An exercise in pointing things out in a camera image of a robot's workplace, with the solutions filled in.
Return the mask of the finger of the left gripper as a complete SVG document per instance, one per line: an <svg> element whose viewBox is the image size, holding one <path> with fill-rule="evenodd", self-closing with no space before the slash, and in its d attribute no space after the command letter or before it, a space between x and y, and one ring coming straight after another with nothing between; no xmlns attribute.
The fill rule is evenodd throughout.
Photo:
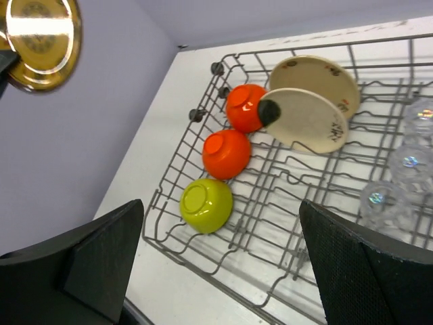
<svg viewBox="0 0 433 325"><path fill-rule="evenodd" d="M8 84L8 73L16 65L17 53L12 50L1 50L0 53L0 98Z"/></svg>

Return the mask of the lime green bowl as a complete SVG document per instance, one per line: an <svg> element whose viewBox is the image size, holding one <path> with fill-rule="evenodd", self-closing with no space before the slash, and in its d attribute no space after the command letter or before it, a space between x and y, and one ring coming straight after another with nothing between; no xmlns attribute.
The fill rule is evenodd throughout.
<svg viewBox="0 0 433 325"><path fill-rule="evenodd" d="M183 220L200 234L224 226L233 209L231 188L217 179L197 179L183 191L179 209Z"/></svg>

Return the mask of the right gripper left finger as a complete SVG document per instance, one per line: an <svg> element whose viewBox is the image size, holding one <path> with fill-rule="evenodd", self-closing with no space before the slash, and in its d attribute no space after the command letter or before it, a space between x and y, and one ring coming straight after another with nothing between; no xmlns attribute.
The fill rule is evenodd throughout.
<svg viewBox="0 0 433 325"><path fill-rule="evenodd" d="M132 200L105 215L1 256L2 324L118 323L141 236Z"/></svg>

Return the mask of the cream plate with flower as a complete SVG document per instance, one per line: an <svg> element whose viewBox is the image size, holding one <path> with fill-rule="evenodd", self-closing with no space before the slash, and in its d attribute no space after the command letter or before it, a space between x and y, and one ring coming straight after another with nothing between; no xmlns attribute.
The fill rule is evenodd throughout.
<svg viewBox="0 0 433 325"><path fill-rule="evenodd" d="M348 121L329 100L311 91L276 89L261 97L258 117L265 131L294 150L324 154L348 138Z"/></svg>

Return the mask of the gold patterned plate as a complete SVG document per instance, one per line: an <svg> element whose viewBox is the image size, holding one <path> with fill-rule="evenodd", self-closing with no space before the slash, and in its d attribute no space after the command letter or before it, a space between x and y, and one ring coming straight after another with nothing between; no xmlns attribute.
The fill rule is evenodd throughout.
<svg viewBox="0 0 433 325"><path fill-rule="evenodd" d="M1 49L19 56L6 75L20 90L61 87L74 73L82 40L78 1L1 2Z"/></svg>

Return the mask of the small cream plate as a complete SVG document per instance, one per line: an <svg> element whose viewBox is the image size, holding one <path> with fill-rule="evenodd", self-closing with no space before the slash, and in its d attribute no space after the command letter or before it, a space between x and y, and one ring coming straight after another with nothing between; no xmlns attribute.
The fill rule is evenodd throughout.
<svg viewBox="0 0 433 325"><path fill-rule="evenodd" d="M318 56L294 56L277 64L269 77L269 89L281 88L316 93L335 104L347 119L361 105L354 77L337 63Z"/></svg>

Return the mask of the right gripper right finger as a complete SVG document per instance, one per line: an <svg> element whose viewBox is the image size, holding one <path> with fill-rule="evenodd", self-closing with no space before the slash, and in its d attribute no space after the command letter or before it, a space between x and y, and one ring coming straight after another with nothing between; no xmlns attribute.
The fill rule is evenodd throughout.
<svg viewBox="0 0 433 325"><path fill-rule="evenodd" d="M328 324L432 323L432 251L310 200L299 216Z"/></svg>

